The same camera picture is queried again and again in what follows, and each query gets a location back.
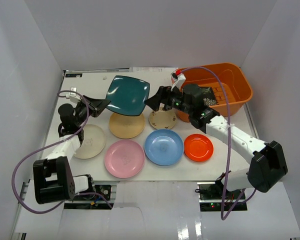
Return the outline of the teal square plate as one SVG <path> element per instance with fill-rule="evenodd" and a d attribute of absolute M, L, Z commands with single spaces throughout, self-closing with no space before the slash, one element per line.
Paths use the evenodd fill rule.
<path fill-rule="evenodd" d="M 131 76 L 116 75 L 106 93 L 110 103 L 107 109 L 113 113 L 135 117 L 142 114 L 145 100 L 150 94 L 150 84 Z"/>

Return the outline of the black floral square plate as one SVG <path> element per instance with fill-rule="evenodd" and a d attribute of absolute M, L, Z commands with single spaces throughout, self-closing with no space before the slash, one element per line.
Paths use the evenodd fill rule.
<path fill-rule="evenodd" d="M 203 94 L 203 102 L 206 106 L 215 106 L 218 104 L 217 98 L 212 87 L 203 86 L 200 89 Z"/>

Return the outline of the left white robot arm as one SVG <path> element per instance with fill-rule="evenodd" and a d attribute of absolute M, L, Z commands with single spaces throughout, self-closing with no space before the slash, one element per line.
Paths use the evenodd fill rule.
<path fill-rule="evenodd" d="M 83 126 L 90 116 L 97 118 L 110 104 L 107 99 L 71 96 L 77 102 L 62 104 L 58 108 L 61 123 L 58 126 L 60 143 L 45 158 L 33 163 L 35 199 L 38 204 L 73 200 L 80 195 L 89 200 L 96 187 L 90 174 L 73 176 L 70 160 L 84 143 Z"/>

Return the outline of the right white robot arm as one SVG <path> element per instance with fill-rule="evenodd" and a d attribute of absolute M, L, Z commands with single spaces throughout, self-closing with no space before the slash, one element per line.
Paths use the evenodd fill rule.
<path fill-rule="evenodd" d="M 268 192 L 288 173 L 282 146 L 274 140 L 267 143 L 240 130 L 207 106 L 204 98 L 202 87 L 196 84 L 188 84 L 182 90 L 161 86 L 144 103 L 154 111 L 164 105 L 164 109 L 174 108 L 188 114 L 193 127 L 227 144 L 246 160 L 248 168 L 230 171 L 216 180 L 218 185 L 215 192 L 219 198 L 226 200 L 234 191 L 247 188 L 254 188 L 261 193 Z"/>

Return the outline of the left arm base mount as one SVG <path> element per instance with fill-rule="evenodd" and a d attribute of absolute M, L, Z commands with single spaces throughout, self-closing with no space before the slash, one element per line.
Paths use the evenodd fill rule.
<path fill-rule="evenodd" d="M 112 186 L 110 184 L 97 183 L 88 190 L 76 193 L 72 201 L 108 202 L 111 200 Z"/>

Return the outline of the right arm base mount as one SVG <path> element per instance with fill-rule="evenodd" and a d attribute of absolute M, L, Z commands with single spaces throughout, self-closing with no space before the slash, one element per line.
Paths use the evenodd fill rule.
<path fill-rule="evenodd" d="M 225 177 L 222 173 L 216 181 L 212 183 L 199 183 L 194 191 L 199 197 L 199 207 L 201 212 L 220 212 L 222 209 L 223 184 L 221 180 Z M 242 190 L 225 192 L 224 212 L 230 210 Z"/>

